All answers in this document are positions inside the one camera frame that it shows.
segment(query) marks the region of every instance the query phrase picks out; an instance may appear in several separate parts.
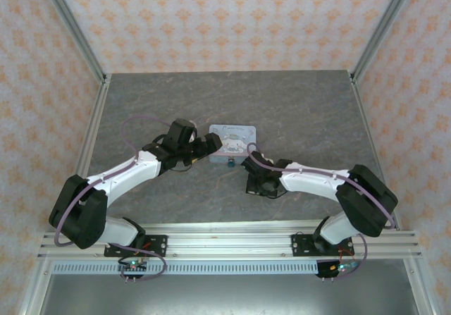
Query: gray tabletop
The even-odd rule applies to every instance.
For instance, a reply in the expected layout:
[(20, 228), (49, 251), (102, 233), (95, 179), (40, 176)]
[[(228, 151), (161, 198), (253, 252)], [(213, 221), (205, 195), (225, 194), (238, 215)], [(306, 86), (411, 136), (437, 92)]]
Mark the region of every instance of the gray tabletop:
[[(111, 78), (89, 174), (132, 156), (119, 135), (121, 122), (148, 113), (169, 123), (194, 121), (199, 135), (212, 124), (254, 125), (265, 156), (306, 166), (352, 168), (379, 174), (348, 74), (343, 70), (115, 74)], [(168, 128), (129, 124), (139, 148)], [(316, 219), (340, 206), (307, 193), (272, 200), (245, 194), (247, 173), (202, 159), (186, 173), (167, 172), (120, 197), (109, 215), (138, 223)]]

